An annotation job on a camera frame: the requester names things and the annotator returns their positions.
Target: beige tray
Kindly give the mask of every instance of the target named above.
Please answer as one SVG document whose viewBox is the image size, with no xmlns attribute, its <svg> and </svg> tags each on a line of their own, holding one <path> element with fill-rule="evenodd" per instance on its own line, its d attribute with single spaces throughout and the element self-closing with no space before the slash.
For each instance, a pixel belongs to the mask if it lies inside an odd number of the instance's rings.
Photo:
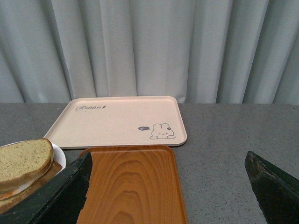
<svg viewBox="0 0 299 224">
<path fill-rule="evenodd" d="M 178 146 L 187 134 L 175 98 L 113 97 L 71 101 L 45 138 L 62 149 Z"/>
</svg>

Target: white plate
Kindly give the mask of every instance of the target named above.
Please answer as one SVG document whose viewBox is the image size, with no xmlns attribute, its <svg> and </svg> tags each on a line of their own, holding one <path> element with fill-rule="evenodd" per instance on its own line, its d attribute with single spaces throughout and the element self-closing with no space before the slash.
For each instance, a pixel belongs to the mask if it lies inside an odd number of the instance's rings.
<svg viewBox="0 0 299 224">
<path fill-rule="evenodd" d="M 9 145 L 12 145 L 12 144 L 15 144 L 15 143 L 19 143 L 19 142 L 22 142 L 22 141 L 10 143 L 10 144 L 4 145 L 4 146 L 9 146 Z M 59 146 L 57 146 L 57 145 L 55 145 L 53 143 L 52 143 L 52 146 L 53 146 L 53 149 L 54 149 L 54 161 L 58 162 L 62 166 L 61 170 L 63 170 L 65 168 L 65 166 L 66 166 L 65 154 L 64 154 L 64 152 L 62 151 L 62 149 Z"/>
</svg>

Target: speckled granite surface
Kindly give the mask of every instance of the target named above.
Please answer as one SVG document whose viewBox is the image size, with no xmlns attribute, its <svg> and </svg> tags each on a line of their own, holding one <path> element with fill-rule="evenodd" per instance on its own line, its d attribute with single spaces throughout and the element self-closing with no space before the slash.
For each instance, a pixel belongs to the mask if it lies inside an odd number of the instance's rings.
<svg viewBox="0 0 299 224">
<path fill-rule="evenodd" d="M 0 104 L 0 145 L 43 137 L 66 104 Z M 265 224 L 246 174 L 251 150 L 299 179 L 299 106 L 180 104 L 173 147 L 190 224 Z M 67 164 L 82 150 L 65 151 Z"/>
</svg>

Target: speech bubble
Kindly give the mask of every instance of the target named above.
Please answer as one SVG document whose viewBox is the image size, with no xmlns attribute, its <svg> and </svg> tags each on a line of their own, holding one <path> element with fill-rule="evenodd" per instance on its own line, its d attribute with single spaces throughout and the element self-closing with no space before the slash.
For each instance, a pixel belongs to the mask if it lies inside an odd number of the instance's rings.
<svg viewBox="0 0 299 224">
<path fill-rule="evenodd" d="M 150 127 L 139 127 L 138 128 L 140 131 L 146 131 L 146 130 L 149 130 Z"/>
</svg>

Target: wood grain pattern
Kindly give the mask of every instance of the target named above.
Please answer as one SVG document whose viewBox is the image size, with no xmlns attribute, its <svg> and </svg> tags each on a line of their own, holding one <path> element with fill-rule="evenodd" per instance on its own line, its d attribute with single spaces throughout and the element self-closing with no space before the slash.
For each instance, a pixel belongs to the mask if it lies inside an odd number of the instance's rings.
<svg viewBox="0 0 299 224">
<path fill-rule="evenodd" d="M 169 147 L 87 150 L 93 168 L 78 224 L 187 223 L 175 158 Z"/>
</svg>

